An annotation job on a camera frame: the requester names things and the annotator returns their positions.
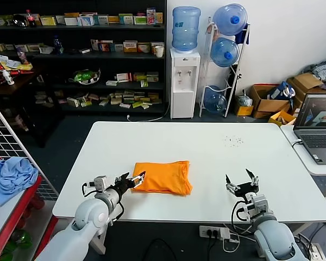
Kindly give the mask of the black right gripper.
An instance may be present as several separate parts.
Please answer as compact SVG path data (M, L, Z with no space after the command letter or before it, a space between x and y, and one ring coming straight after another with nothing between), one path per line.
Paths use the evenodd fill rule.
M226 179L226 189L230 192L233 192L235 197L246 197L248 193L257 193L259 191L258 176L255 176L250 170L246 169L249 177L251 178L251 182L242 183L239 185L233 184L228 175L225 176Z

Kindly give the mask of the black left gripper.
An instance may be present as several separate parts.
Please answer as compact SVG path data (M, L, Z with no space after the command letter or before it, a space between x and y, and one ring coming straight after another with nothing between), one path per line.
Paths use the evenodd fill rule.
M129 172L120 175L115 178L115 184L113 185L114 190L118 194L124 194L128 189L135 189L141 185L145 178L145 171L142 171L139 175L133 177L132 179L127 179Z

